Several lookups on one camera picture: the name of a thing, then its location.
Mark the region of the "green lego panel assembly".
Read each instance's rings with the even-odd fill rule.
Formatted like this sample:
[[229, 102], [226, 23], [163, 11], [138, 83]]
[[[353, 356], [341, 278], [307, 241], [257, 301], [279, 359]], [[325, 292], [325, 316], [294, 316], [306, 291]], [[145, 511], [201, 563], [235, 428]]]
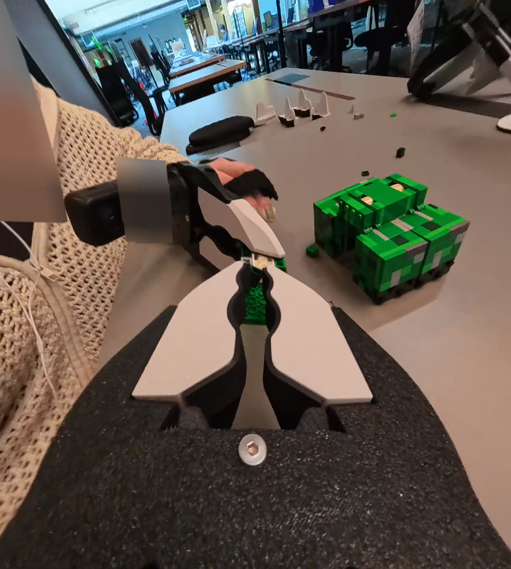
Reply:
[[284, 258], [273, 258], [257, 252], [244, 254], [241, 261], [250, 265], [251, 288], [245, 298], [246, 317], [245, 324], [264, 325], [266, 323], [266, 298], [263, 292], [263, 269], [275, 266], [287, 272]]

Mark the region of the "dark flat strip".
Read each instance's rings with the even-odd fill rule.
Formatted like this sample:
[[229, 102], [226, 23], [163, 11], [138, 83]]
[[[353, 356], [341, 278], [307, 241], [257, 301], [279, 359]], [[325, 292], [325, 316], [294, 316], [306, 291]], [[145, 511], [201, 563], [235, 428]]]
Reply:
[[303, 75], [303, 74], [297, 74], [297, 73], [289, 73], [287, 75], [282, 75], [280, 77], [268, 77], [268, 76], [265, 77], [266, 81], [274, 82], [274, 83], [277, 83], [280, 85], [285, 85], [287, 87], [302, 89], [303, 91], [306, 91], [309, 93], [310, 92], [316, 93], [316, 94], [325, 93], [327, 96], [337, 98], [340, 100], [345, 100], [345, 101], [354, 101], [356, 99], [354, 96], [344, 95], [341, 93], [325, 90], [322, 88], [314, 88], [314, 87], [303, 85], [301, 83], [301, 81], [304, 79], [308, 79], [308, 78], [310, 78], [309, 75]]

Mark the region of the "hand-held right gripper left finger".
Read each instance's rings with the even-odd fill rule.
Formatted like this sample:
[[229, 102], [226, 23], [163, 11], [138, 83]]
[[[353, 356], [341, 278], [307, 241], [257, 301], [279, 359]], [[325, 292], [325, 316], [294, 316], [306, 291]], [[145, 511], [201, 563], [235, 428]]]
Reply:
[[132, 396], [143, 401], [183, 402], [204, 380], [233, 360], [236, 332], [228, 306], [239, 290], [236, 261], [192, 290], [178, 304]]

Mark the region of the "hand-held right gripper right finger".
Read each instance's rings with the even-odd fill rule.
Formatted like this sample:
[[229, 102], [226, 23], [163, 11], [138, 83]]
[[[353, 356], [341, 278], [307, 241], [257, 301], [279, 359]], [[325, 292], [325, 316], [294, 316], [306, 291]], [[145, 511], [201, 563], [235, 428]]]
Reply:
[[330, 304], [275, 266], [267, 265], [263, 277], [271, 372], [323, 407], [371, 402]]

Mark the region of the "person's left hand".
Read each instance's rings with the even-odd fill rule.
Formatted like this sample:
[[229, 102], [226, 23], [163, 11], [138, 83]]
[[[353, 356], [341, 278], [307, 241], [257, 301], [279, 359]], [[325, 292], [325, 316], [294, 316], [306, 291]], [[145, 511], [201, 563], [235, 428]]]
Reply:
[[279, 197], [267, 175], [252, 165], [227, 158], [205, 161], [212, 167], [223, 186], [243, 198], [266, 223], [275, 221], [273, 202]]

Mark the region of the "large green lego build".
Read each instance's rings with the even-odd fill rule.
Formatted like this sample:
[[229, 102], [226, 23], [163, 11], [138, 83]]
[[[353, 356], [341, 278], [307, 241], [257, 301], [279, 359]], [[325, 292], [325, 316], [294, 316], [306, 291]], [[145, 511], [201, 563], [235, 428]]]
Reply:
[[470, 227], [427, 203], [428, 186], [402, 174], [369, 178], [313, 203], [315, 245], [350, 266], [377, 305], [447, 274]]

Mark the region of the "black office chair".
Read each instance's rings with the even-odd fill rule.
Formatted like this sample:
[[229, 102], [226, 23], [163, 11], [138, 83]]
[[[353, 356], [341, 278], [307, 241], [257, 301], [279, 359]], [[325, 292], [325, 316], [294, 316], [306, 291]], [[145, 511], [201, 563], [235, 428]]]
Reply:
[[116, 67], [113, 64], [100, 66], [96, 68], [96, 73], [103, 96], [121, 126], [131, 126], [139, 118], [139, 114], [131, 103], [123, 80], [117, 72]]

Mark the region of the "black wrist rest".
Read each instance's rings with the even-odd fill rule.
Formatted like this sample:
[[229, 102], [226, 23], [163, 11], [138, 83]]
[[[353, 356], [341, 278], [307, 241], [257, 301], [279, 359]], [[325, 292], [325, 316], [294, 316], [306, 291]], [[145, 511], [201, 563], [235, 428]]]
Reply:
[[253, 118], [232, 116], [207, 124], [189, 135], [187, 155], [206, 153], [224, 146], [241, 142], [251, 135], [255, 127]]

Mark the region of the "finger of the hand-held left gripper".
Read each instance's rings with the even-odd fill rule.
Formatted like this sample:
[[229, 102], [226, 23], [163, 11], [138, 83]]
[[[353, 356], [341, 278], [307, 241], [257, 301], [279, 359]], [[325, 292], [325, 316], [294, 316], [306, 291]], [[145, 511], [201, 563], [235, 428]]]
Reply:
[[189, 244], [189, 254], [202, 266], [219, 272], [243, 263], [242, 246], [237, 240], [201, 240]]
[[216, 197], [203, 197], [202, 215], [209, 225], [221, 227], [252, 252], [278, 259], [286, 254], [269, 224], [243, 198], [224, 203]]

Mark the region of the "wooden work table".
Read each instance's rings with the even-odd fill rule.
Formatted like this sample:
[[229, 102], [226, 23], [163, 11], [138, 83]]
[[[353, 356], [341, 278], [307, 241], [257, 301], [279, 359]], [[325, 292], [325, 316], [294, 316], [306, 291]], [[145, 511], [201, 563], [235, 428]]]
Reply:
[[215, 93], [215, 86], [223, 82], [235, 84], [242, 82], [242, 70], [246, 67], [244, 60], [225, 59], [189, 72], [169, 83], [169, 92], [175, 106], [179, 107]]

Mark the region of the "person's left forearm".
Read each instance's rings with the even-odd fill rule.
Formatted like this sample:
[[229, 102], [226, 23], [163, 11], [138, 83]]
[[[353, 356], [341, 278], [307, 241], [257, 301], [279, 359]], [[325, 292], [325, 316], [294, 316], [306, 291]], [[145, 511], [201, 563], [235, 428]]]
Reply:
[[112, 126], [101, 114], [57, 99], [57, 170], [62, 194], [117, 178], [117, 158], [188, 162], [178, 150], [136, 130]]

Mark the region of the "black and white stand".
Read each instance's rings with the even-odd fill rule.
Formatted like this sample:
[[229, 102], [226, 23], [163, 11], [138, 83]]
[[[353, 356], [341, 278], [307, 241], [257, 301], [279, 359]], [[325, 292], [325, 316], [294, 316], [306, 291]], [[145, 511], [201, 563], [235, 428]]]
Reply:
[[408, 93], [429, 98], [469, 68], [470, 94], [498, 79], [511, 84], [511, 37], [483, 1], [475, 1], [450, 35], [420, 62], [408, 80]]

